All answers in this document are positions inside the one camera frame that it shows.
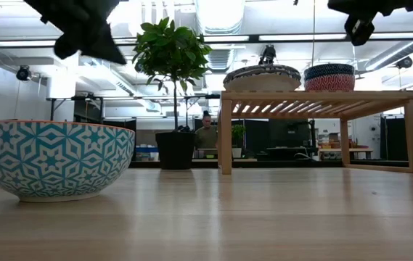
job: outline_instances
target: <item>wooden table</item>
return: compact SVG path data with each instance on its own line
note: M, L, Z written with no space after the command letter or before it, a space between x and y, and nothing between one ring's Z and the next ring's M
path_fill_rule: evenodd
M408 167L350 164L348 121L404 107ZM344 167L413 173L413 91L223 91L218 119L219 169L232 174L232 119L339 118Z
M366 153L366 159L368 160L371 159L371 152L373 151L374 149L370 149L370 148L350 148L350 153L359 153L359 152ZM319 160L321 160L322 152L342 152L342 149L319 149L318 151Z

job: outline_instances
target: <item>potted plant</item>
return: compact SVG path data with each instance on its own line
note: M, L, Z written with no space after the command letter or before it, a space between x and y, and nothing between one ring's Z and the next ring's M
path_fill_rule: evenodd
M244 125L233 125L232 126L232 138L236 144L235 147L232 147L233 158L242 157L243 136L245 135L245 131L246 129Z
M203 76L208 63L205 55L210 53L211 47L205 45L203 35L197 36L186 27L176 28L174 21L169 24L169 17L157 25L146 22L141 27L144 32L136 37L136 55L132 59L132 62L137 61L136 71L149 76L147 85L158 82L158 90L167 80L174 84L174 131L156 134L161 168L189 169L195 134L178 131L177 87L179 83L186 91L187 82L195 85L193 79L199 80Z

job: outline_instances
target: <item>bowl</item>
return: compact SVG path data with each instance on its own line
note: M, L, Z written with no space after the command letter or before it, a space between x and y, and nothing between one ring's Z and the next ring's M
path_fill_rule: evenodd
M96 196L128 168L134 142L106 125L0 121L0 188L24 202Z
M294 91L301 85L300 73L285 65L255 65L229 73L227 91Z
M304 72L307 91L352 91L354 67L343 64L316 65Z

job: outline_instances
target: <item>wooden shelf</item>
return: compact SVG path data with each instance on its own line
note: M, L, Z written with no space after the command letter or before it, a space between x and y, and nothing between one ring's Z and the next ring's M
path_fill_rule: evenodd
M413 173L413 91L223 91L218 118L218 158L223 174L232 173L231 119L339 118L345 167L350 164L348 120L404 107L409 167ZM372 170L399 170L365 166Z
M354 119L404 106L413 91L223 91L232 118Z

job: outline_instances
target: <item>person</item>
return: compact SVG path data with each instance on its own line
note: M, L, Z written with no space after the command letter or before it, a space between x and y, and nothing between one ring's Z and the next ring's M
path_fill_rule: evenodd
M211 125L211 115L208 111L203 112L203 127L195 131L197 149L215 149L218 140L218 131L216 126Z

